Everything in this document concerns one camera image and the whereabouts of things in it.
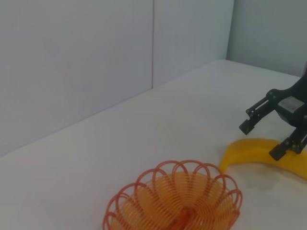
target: table surface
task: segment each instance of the table surface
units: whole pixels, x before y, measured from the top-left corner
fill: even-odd
[[[220,60],[140,94],[0,159],[5,230],[96,230],[106,204],[165,160],[218,164],[245,138],[245,110],[297,77]],[[293,128],[274,112],[249,137],[283,140]],[[234,230],[305,230],[307,184],[263,164],[231,166],[244,195]]]

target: white wall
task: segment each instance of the white wall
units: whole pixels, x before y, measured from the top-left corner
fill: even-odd
[[[155,0],[153,86],[225,59],[233,0]]]
[[[227,59],[301,76],[306,0],[235,0]]]
[[[0,155],[151,88],[152,0],[0,2]]]

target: plastic basket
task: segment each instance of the plastic basket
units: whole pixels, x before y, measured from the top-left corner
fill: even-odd
[[[191,163],[196,167],[189,171],[186,165]],[[162,169],[170,165],[169,173]],[[143,182],[149,175],[151,179]],[[241,204],[242,193],[236,182],[216,166],[199,161],[165,161],[111,199],[102,228],[228,230],[240,215]]]

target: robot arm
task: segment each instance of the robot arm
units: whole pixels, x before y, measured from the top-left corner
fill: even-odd
[[[269,154],[276,161],[280,160],[287,150],[300,154],[307,145],[307,72],[287,90],[270,90],[265,98],[246,111],[249,120],[244,121],[239,128],[247,135],[262,118],[273,110],[276,110],[281,119],[296,129]]]

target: orange wire basket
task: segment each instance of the orange wire basket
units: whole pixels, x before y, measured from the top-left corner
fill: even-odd
[[[186,166],[191,163],[196,167],[188,171]],[[170,173],[162,169],[170,165]],[[143,182],[148,176],[151,179]],[[229,230],[240,215],[241,204],[242,193],[236,182],[216,166],[165,161],[111,199],[102,229]]]

